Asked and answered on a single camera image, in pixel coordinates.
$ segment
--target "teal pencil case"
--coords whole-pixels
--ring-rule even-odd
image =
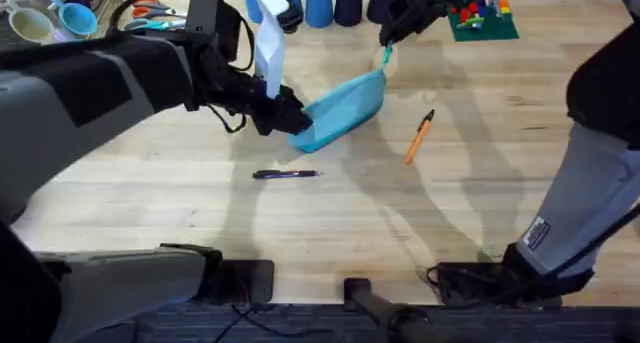
[[[390,54],[387,47],[379,69],[340,84],[305,107],[302,111],[313,124],[298,135],[289,135],[289,144],[313,153],[373,117],[384,101],[384,67]]]

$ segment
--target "green lego baseplate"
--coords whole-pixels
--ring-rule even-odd
[[[493,7],[487,7],[486,13],[481,29],[457,28],[460,23],[460,15],[458,13],[449,14],[449,23],[456,42],[520,38],[512,17],[502,18],[496,16],[496,10]]]

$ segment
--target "mug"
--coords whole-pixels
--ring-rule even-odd
[[[62,3],[60,0],[51,2],[58,8],[60,22],[73,33],[89,35],[98,29],[98,20],[91,9],[78,3]]]
[[[55,27],[44,13],[33,8],[21,8],[14,0],[5,1],[9,25],[22,39],[40,44],[54,40]]]

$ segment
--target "wooden tabletop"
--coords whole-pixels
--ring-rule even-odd
[[[186,9],[188,0],[163,0]],[[243,0],[226,0],[245,14]],[[535,215],[571,121],[572,72],[631,18],[620,0],[510,0],[521,38],[455,43],[446,20],[396,46],[378,115],[311,155],[254,127],[224,132],[208,110],[163,112],[38,192],[15,230],[36,250],[211,245],[276,263],[275,302],[341,301],[368,277],[396,302],[436,303],[416,271],[499,260]],[[287,37],[284,83],[305,103],[376,68],[379,26],[303,25]],[[238,65],[248,59],[243,39]],[[422,117],[424,144],[402,158]],[[255,181],[259,169],[318,178]],[[640,243],[629,227],[602,250],[573,305],[640,305]]]

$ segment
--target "orange pencil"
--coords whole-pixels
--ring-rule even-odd
[[[420,127],[418,128],[418,134],[416,134],[415,138],[413,138],[413,142],[411,142],[411,147],[409,147],[409,151],[407,152],[407,155],[404,156],[404,164],[411,164],[411,161],[413,161],[413,156],[416,155],[416,152],[418,151],[418,147],[420,147],[420,144],[422,143],[422,139],[424,138],[424,135],[427,134],[427,131],[429,130],[429,127],[431,126],[431,120],[433,119],[433,115],[435,114],[435,110],[431,110],[431,112],[429,112],[429,114],[427,114],[426,117],[424,117],[424,119],[422,120],[422,123],[420,123]]]

